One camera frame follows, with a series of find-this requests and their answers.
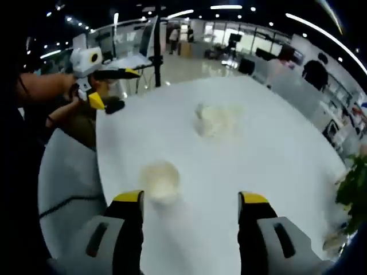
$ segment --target black pole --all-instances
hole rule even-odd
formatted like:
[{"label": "black pole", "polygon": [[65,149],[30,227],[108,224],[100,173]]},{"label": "black pole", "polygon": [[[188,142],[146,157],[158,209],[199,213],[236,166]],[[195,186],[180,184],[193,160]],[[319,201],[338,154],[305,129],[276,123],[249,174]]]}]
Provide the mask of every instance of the black pole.
[{"label": "black pole", "polygon": [[155,12],[157,13],[157,23],[154,29],[154,71],[155,71],[155,86],[161,86],[161,40],[159,32],[161,29],[161,2],[156,0]]}]

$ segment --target white wall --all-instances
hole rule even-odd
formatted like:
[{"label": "white wall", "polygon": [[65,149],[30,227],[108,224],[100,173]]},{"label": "white wall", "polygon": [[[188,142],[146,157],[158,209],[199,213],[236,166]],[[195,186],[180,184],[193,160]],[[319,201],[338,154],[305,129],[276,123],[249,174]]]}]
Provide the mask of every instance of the white wall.
[{"label": "white wall", "polygon": [[359,93],[365,95],[358,82],[356,82],[350,73],[344,69],[337,60],[333,59],[327,53],[320,50],[320,48],[313,45],[309,40],[293,34],[291,46],[304,55],[302,66],[296,66],[295,68],[295,70],[298,72],[302,72],[303,66],[310,60],[318,60],[318,54],[322,52],[329,60],[329,63],[326,65],[327,71],[332,74],[349,92],[358,91]]}]

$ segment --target white round table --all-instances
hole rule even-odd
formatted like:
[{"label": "white round table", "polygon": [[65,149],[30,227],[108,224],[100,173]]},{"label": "white round table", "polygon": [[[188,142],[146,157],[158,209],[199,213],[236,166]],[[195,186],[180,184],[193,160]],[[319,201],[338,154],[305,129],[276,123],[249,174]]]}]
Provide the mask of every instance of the white round table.
[{"label": "white round table", "polygon": [[[241,105],[236,136],[200,137],[198,104]],[[237,193],[264,195],[323,256],[335,181],[345,166],[296,109],[247,76],[183,82],[127,98],[125,109],[97,114],[97,158],[108,204],[142,188],[140,170],[174,164],[181,196],[169,207],[145,200],[140,266],[156,274],[240,274]]]}]

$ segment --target cable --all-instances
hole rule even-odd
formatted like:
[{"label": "cable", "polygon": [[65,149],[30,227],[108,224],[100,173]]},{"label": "cable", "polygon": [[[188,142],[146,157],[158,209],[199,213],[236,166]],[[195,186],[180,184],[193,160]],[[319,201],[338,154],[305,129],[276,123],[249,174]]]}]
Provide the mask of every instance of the cable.
[{"label": "cable", "polygon": [[103,199],[103,195],[96,195],[96,196],[71,196],[70,198],[67,198],[66,200],[58,203],[57,205],[55,205],[54,207],[51,207],[49,210],[44,211],[43,213],[40,214],[39,219],[44,218],[45,216],[48,216],[49,214],[52,214],[54,212],[56,212],[57,210],[63,208],[64,206],[66,206],[68,203],[72,202],[72,201],[94,201],[97,199]]}]

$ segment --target black cable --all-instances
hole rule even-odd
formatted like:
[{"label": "black cable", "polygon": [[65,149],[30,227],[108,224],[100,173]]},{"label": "black cable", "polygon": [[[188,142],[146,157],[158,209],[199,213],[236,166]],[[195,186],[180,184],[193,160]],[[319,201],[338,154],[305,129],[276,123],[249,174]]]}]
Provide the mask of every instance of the black cable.
[{"label": "black cable", "polygon": [[141,76],[141,75],[140,75],[140,77],[136,80],[136,89],[135,89],[135,94],[137,94],[137,93],[138,93],[138,88],[139,88],[140,78],[142,78],[142,76]]},{"label": "black cable", "polygon": [[75,195],[75,196],[71,196],[70,198],[67,198],[66,200],[58,203],[54,207],[51,207],[49,210],[46,210],[43,213],[41,213],[39,218],[42,219],[43,217],[56,212],[57,210],[63,208],[64,206],[66,206],[68,203],[70,203],[72,201],[94,201],[94,200],[97,200],[97,199],[103,199],[103,195],[96,195],[96,196],[78,196],[78,195]]}]

